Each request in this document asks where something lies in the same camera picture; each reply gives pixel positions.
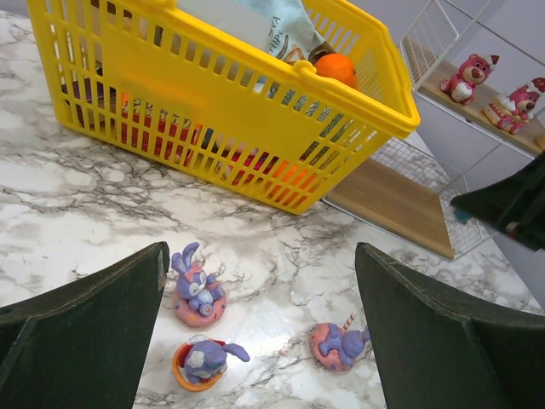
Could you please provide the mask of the yellow plastic basket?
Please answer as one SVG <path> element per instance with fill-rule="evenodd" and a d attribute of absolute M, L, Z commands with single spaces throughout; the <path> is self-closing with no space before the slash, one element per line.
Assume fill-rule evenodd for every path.
<path fill-rule="evenodd" d="M 173 1 L 30 1 L 64 126 L 301 214 L 420 122 L 388 29 L 347 1 L 304 4 L 355 65 L 350 88 L 283 62 Z"/>

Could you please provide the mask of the purple bunny on pink macaron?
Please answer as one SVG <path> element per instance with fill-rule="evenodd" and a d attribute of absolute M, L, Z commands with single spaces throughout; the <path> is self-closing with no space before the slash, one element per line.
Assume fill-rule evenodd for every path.
<path fill-rule="evenodd" d="M 369 328 L 349 330 L 356 314 L 350 314 L 343 326 L 331 322 L 313 327 L 309 342 L 314 358 L 333 372 L 348 372 L 370 342 Z"/>

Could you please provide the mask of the purple bunny in orange cup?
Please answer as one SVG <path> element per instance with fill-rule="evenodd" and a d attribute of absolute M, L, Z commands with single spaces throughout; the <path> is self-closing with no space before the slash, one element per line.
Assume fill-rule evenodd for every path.
<path fill-rule="evenodd" d="M 227 356 L 249 362 L 247 351 L 236 343 L 225 343 L 201 334 L 190 338 L 174 353 L 172 371 L 186 391 L 204 392 L 212 388 L 227 370 Z"/>

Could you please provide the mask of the pink bear with santa hat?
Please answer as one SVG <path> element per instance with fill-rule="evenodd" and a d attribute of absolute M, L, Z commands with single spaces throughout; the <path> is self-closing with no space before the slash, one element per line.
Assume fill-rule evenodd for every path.
<path fill-rule="evenodd" d="M 499 55 L 471 54 L 458 71 L 439 83 L 439 89 L 454 102 L 467 105 L 473 100 L 475 89 L 495 70 Z"/>

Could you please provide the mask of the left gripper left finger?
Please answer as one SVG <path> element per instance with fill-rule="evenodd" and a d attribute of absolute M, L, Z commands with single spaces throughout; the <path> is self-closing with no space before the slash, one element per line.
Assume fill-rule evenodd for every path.
<path fill-rule="evenodd" d="M 166 285 L 169 247 L 1 309 L 3 408 L 130 408 Z"/>

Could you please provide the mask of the brown bread pastry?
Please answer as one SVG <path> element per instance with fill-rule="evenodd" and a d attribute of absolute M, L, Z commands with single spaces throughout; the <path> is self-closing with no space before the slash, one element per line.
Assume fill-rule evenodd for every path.
<path fill-rule="evenodd" d="M 323 42 L 313 48 L 307 57 L 307 60 L 315 65 L 325 55 L 335 54 L 336 51 L 327 43 Z"/>

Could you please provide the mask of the orange fruit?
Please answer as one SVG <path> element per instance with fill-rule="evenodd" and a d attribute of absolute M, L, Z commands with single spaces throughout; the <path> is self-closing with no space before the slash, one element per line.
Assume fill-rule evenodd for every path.
<path fill-rule="evenodd" d="M 356 89 L 358 77 L 353 62 L 342 54 L 328 54 L 321 57 L 315 64 L 316 73 L 321 77 L 333 78 Z"/>

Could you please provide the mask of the purple bunny on pink donut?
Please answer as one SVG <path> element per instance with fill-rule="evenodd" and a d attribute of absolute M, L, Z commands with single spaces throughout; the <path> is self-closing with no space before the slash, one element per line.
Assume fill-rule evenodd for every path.
<path fill-rule="evenodd" d="M 199 243 L 191 243 L 171 257 L 171 268 L 178 273 L 173 304 L 175 315 L 186 325 L 205 328 L 222 317 L 227 295 L 216 277 L 207 275 L 201 265 L 192 260 L 198 247 Z"/>

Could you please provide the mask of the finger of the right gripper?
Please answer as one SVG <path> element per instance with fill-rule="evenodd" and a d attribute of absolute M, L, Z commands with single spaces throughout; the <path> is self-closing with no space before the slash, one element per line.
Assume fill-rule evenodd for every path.
<path fill-rule="evenodd" d="M 467 212 L 532 251 L 544 248 L 544 155 L 488 187 L 455 196 Z"/>

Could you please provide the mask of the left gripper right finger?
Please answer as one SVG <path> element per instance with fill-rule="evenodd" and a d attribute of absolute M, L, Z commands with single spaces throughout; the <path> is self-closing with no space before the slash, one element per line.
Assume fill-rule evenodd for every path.
<path fill-rule="evenodd" d="M 542 408 L 544 318 L 360 243 L 355 270 L 389 408 Z"/>

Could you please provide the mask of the light blue chips bag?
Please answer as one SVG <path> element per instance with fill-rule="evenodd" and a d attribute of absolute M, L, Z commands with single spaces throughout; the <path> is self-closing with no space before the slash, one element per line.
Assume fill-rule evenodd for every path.
<path fill-rule="evenodd" d="M 278 5 L 272 16 L 268 54 L 293 66 L 299 60 L 307 60 L 313 48 L 326 42 L 315 29 L 302 0 L 269 1 L 277 1 Z"/>

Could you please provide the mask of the pink bear with strawberry cake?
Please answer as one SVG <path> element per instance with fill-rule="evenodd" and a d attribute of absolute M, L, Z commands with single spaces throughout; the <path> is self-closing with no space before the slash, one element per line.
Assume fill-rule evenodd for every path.
<path fill-rule="evenodd" d="M 533 110 L 544 95 L 544 78 L 534 78 L 511 94 L 499 94 L 482 113 L 499 130 L 517 135 L 534 118 Z"/>

